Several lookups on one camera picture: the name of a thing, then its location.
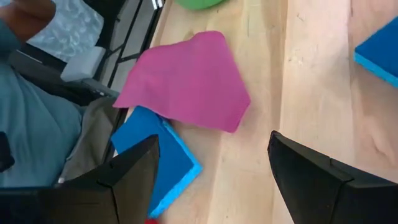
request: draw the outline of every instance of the blue block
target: blue block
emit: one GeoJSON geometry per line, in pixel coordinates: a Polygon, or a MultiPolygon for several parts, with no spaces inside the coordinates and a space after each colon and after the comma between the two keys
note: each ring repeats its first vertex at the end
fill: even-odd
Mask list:
{"type": "Polygon", "coordinates": [[[120,154],[151,134],[159,135],[160,159],[148,216],[157,218],[199,175],[202,167],[171,125],[141,106],[134,109],[111,140],[120,154]]]}
{"type": "Polygon", "coordinates": [[[398,88],[398,17],[357,46],[354,61],[398,88]]]}

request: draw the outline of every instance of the green ball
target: green ball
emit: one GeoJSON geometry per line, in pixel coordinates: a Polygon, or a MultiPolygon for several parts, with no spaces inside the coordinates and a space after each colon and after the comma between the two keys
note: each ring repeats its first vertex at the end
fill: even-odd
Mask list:
{"type": "Polygon", "coordinates": [[[179,3],[182,7],[187,9],[206,9],[224,0],[175,0],[175,1],[179,3]]]}

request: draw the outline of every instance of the pink cloth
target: pink cloth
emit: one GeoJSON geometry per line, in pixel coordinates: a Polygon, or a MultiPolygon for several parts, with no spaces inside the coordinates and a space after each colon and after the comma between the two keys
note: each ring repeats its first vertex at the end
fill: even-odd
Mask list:
{"type": "Polygon", "coordinates": [[[114,107],[143,106],[169,119],[233,133],[250,104],[222,33],[145,51],[114,107]]]}

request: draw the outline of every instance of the wooden table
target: wooden table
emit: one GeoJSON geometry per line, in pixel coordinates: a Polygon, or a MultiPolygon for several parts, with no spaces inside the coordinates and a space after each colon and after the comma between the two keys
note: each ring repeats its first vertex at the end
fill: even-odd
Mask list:
{"type": "Polygon", "coordinates": [[[292,223],[267,157],[273,129],[398,182],[398,90],[352,61],[397,15],[396,0],[229,0],[203,11],[167,1],[152,46],[221,31],[252,104],[234,134],[173,123],[204,170],[162,221],[292,223]]]}

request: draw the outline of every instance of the red object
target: red object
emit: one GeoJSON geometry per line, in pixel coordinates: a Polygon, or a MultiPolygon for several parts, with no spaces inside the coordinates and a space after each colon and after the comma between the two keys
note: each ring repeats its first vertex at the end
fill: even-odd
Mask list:
{"type": "Polygon", "coordinates": [[[158,224],[156,220],[146,220],[145,224],[158,224]]]}

